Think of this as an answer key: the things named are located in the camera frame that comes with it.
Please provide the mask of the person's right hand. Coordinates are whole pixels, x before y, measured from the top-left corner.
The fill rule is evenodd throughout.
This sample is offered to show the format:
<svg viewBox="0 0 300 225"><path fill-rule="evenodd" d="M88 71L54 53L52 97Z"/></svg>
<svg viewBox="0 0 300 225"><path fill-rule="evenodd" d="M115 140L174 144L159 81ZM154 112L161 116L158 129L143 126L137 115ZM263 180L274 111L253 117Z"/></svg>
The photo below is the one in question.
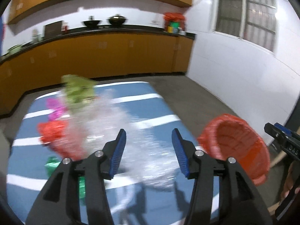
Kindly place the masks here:
<svg viewBox="0 0 300 225"><path fill-rule="evenodd" d="M283 190L280 195L280 201L268 208L270 215L274 215L275 210L283 202L283 200L288 196L289 192L292 190L294 183L296 182L297 177L299 177L299 162L293 161L289 167L286 180L284 182Z"/></svg>

